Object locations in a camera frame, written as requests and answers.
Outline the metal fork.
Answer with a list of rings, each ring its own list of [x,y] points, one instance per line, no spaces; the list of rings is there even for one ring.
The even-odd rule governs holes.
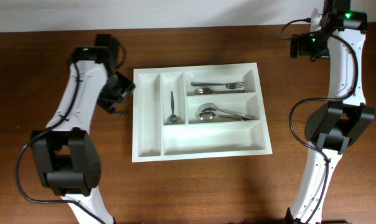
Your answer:
[[[229,90],[235,90],[243,88],[245,86],[244,82],[231,82],[231,83],[206,83],[206,82],[191,82],[191,86],[223,86]]]
[[[210,87],[196,88],[194,90],[194,95],[216,95],[216,94],[230,94],[230,93],[244,93],[245,90],[225,90],[217,91],[213,90]]]

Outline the large metal spoon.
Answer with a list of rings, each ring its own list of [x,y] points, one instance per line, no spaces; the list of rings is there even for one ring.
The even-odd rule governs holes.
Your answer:
[[[211,120],[211,119],[216,119],[216,118],[238,119],[242,121],[253,120],[253,118],[247,118],[243,116],[217,114],[213,111],[205,111],[205,112],[197,111],[195,113],[195,117],[199,120]]]
[[[253,120],[254,119],[254,117],[252,115],[249,115],[249,114],[239,113],[239,112],[236,112],[236,111],[230,111],[230,110],[225,110],[225,109],[220,109],[213,103],[203,104],[203,105],[198,107],[198,110],[201,111],[201,112],[219,111],[219,112],[222,112],[222,113],[227,113],[227,114],[230,114],[230,115],[238,116],[238,117],[242,118],[243,120]]]

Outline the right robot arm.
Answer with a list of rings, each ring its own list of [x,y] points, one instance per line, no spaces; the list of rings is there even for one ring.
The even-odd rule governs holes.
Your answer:
[[[370,126],[375,110],[366,105],[362,89],[362,51],[367,33],[367,14],[353,11],[350,0],[325,1],[304,21],[310,32],[281,35],[290,42],[290,56],[310,61],[328,59],[328,96],[307,119],[304,139],[308,156],[299,192],[286,211],[284,223],[322,223],[322,206],[332,174],[343,154]]]

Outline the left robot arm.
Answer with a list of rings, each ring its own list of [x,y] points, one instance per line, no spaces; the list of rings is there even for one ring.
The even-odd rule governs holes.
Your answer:
[[[98,34],[95,43],[77,47],[70,57],[70,76],[59,107],[43,131],[33,131],[26,148],[33,153],[43,187],[56,200],[41,204],[66,203],[79,223],[115,223],[99,191],[101,160],[90,137],[96,106],[117,117],[115,108],[133,94],[134,83],[118,69],[124,60],[123,45],[110,34]]]

